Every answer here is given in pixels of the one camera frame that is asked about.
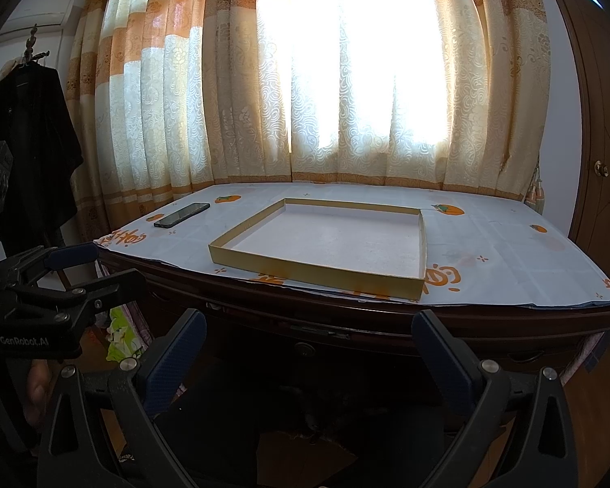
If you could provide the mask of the person's left hand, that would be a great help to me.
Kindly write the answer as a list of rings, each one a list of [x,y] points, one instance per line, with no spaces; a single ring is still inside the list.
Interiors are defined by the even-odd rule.
[[[29,425],[36,425],[39,418],[45,414],[51,381],[47,360],[35,359],[28,373],[27,400],[24,407],[25,420]]]

